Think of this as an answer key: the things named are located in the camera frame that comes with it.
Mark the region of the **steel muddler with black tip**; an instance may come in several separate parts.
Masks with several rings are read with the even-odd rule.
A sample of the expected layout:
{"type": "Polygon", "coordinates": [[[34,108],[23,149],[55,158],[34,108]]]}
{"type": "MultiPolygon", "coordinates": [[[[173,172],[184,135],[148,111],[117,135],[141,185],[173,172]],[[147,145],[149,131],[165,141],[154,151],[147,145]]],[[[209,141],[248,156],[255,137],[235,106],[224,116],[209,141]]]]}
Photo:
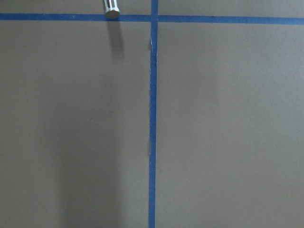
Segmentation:
{"type": "Polygon", "coordinates": [[[103,0],[104,14],[108,19],[117,19],[120,16],[120,9],[117,0],[103,0]]]}

